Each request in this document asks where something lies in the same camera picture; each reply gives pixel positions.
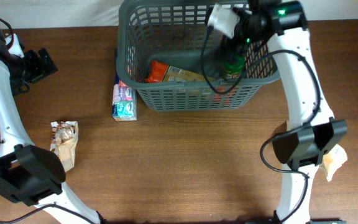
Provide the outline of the grey plastic shopping basket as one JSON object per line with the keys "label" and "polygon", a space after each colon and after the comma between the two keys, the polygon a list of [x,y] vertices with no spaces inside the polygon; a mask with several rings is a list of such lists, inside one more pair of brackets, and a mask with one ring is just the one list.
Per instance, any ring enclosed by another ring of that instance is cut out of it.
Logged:
{"label": "grey plastic shopping basket", "polygon": [[267,47],[253,43],[247,49],[246,65],[252,69],[226,95],[216,94],[202,82],[146,81],[151,63],[200,73],[200,55],[206,26],[204,20],[215,1],[124,1],[119,8],[116,72],[137,90],[145,104],[155,111],[225,110],[245,105],[262,85],[280,78],[273,58],[258,65]]}

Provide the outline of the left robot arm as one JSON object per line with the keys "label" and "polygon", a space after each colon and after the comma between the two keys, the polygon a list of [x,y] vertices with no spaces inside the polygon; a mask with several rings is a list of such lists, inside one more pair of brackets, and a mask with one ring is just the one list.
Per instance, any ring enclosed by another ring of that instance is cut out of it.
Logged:
{"label": "left robot arm", "polygon": [[0,28],[0,196],[34,207],[15,222],[44,210],[60,223],[106,223],[69,188],[58,156],[35,146],[27,134],[14,97],[58,68],[45,48],[25,51],[10,24],[5,26],[10,34]]}

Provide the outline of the green lid jar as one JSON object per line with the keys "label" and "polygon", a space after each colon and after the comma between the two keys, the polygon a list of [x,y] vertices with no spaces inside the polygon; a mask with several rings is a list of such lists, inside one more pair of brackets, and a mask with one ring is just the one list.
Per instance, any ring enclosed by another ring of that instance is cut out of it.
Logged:
{"label": "green lid jar", "polygon": [[223,60],[222,76],[225,80],[239,78],[246,63],[245,57],[239,54],[227,54]]}

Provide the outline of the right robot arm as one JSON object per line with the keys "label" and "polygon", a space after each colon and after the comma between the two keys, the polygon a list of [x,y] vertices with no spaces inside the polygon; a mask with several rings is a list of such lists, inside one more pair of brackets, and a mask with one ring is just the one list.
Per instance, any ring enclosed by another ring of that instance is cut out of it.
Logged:
{"label": "right robot arm", "polygon": [[281,195],[272,223],[310,223],[314,177],[335,145],[347,133],[329,107],[313,62],[310,31],[298,1],[251,1],[250,10],[210,7],[208,32],[219,31],[223,57],[238,54],[254,42],[267,46],[280,75],[288,105],[287,129],[266,140],[272,145],[282,175]]}

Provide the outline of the red orange pasta packet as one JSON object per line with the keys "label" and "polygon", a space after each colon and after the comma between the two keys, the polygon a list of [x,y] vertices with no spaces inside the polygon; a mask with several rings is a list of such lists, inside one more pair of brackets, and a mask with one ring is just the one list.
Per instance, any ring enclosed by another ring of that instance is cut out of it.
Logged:
{"label": "red orange pasta packet", "polygon": [[[150,72],[145,78],[146,83],[197,83],[205,82],[204,76],[199,73],[184,70],[182,68],[167,65],[165,63],[153,60],[150,63]],[[181,109],[188,103],[189,108],[207,107],[210,103],[219,103],[222,99],[221,95],[213,93],[210,88],[183,88],[174,89],[169,87],[162,90],[163,99],[166,101],[167,107],[172,109],[177,106]]]}

